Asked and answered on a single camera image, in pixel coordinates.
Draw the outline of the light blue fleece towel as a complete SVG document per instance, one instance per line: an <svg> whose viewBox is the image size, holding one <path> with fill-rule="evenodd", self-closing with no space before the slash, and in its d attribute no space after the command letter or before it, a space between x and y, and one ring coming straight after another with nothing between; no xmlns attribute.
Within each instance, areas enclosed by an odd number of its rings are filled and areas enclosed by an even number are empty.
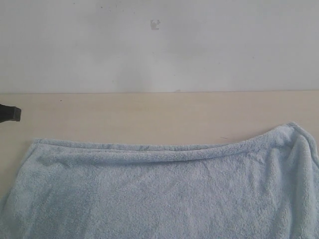
<svg viewBox="0 0 319 239"><path fill-rule="evenodd" d="M319 157L295 123L222 145L37 139L3 239L316 239Z"/></svg>

